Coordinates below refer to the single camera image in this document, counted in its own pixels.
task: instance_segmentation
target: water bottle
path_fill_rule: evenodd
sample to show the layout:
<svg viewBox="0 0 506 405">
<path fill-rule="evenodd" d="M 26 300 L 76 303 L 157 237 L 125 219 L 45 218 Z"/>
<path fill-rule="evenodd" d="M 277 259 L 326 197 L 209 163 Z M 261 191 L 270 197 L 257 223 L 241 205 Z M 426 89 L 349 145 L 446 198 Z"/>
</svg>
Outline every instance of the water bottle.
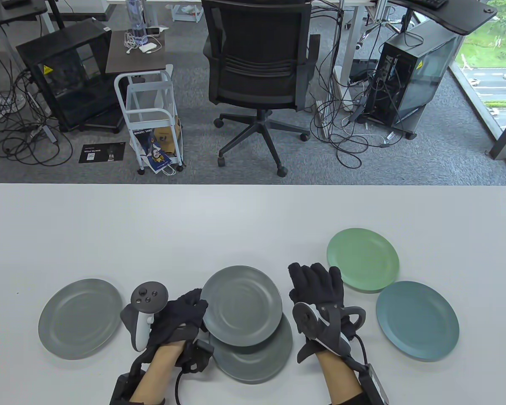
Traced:
<svg viewBox="0 0 506 405">
<path fill-rule="evenodd" d="M 133 38 L 138 46 L 145 45 L 148 42 L 146 36 L 145 20 L 143 18 L 143 3 L 141 0 L 126 0 L 127 13 L 131 22 Z"/>
</svg>

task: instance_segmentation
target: black glove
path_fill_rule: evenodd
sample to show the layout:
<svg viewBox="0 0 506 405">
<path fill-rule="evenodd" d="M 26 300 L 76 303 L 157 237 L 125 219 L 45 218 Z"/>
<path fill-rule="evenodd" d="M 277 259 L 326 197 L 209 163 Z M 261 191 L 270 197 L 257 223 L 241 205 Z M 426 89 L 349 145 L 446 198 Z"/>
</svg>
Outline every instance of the black glove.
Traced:
<svg viewBox="0 0 506 405">
<path fill-rule="evenodd" d="M 305 302 L 319 306 L 336 304 L 338 307 L 344 307 L 343 281 L 339 268 L 332 266 L 329 271 L 326 271 L 320 263 L 314 263 L 311 267 L 292 263 L 288 267 L 288 273 L 294 285 L 294 289 L 288 294 L 293 303 Z M 356 329 L 349 316 L 341 318 L 341 332 L 349 340 L 356 336 Z M 306 338 L 305 345 L 298 353 L 298 363 L 324 350 L 326 347 Z"/>
<path fill-rule="evenodd" d="M 182 367 L 191 360 L 193 341 L 203 328 L 202 318 L 205 316 L 208 303 L 201 299 L 201 289 L 194 289 L 175 301 L 167 302 L 166 307 L 153 316 L 150 336 L 146 350 L 133 362 L 130 374 L 140 372 L 143 363 L 151 363 L 157 349 L 167 343 L 186 341 L 183 353 L 176 366 Z"/>
</svg>

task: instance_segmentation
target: chair base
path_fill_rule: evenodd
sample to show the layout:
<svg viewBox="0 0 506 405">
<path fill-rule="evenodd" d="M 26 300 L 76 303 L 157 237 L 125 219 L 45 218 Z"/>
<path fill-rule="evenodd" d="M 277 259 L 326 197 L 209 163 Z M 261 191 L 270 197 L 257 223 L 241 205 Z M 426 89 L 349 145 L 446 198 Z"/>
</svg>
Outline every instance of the chair base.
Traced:
<svg viewBox="0 0 506 405">
<path fill-rule="evenodd" d="M 224 147 L 222 147 L 219 151 L 218 155 L 218 166 L 225 166 L 225 159 L 223 157 L 226 152 L 230 151 L 233 147 L 238 145 L 243 140 L 247 139 L 253 133 L 259 133 L 264 138 L 266 145 L 268 145 L 268 149 L 274 158 L 274 161 L 277 165 L 277 175 L 280 177 L 285 177 L 287 174 L 287 169 L 282 166 L 280 157 L 277 154 L 276 147 L 272 142 L 272 138 L 270 137 L 270 129 L 280 130 L 280 131 L 288 131 L 300 134 L 300 139 L 302 141 L 309 140 L 311 133 L 309 129 L 303 127 L 296 127 L 296 125 L 290 125 L 286 123 L 282 123 L 273 119 L 269 119 L 268 117 L 272 114 L 271 110 L 257 110 L 257 116 L 242 116 L 237 114 L 220 114 L 219 118 L 214 120 L 214 125 L 217 128 L 221 128 L 223 126 L 223 120 L 227 119 L 230 121 L 234 121 L 237 123 L 246 124 L 248 127 L 240 132 L 234 139 L 232 139 L 229 143 L 227 143 Z"/>
</svg>

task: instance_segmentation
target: computer tower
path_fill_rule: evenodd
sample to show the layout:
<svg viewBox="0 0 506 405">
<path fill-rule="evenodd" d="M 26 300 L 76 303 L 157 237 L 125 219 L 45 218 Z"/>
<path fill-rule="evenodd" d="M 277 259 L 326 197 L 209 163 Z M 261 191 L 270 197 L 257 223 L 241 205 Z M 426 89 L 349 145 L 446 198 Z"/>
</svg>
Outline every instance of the computer tower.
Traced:
<svg viewBox="0 0 506 405">
<path fill-rule="evenodd" d="M 457 50 L 457 37 L 429 20 L 386 41 L 363 116 L 393 127 L 430 102 Z"/>
<path fill-rule="evenodd" d="M 108 27 L 86 19 L 17 46 L 62 131 L 119 110 L 116 75 L 105 73 L 110 35 Z"/>
</svg>

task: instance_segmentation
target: chair backrest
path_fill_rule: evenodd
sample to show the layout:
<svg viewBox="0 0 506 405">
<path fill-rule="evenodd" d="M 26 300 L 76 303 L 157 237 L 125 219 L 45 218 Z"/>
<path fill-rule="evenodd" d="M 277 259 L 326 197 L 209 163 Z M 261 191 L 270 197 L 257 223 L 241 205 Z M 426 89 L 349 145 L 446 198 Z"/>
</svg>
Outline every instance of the chair backrest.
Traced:
<svg viewBox="0 0 506 405">
<path fill-rule="evenodd" d="M 297 108 L 311 4 L 243 1 L 202 0 L 211 57 L 218 60 L 217 72 L 210 65 L 210 99 L 246 108 Z"/>
</svg>

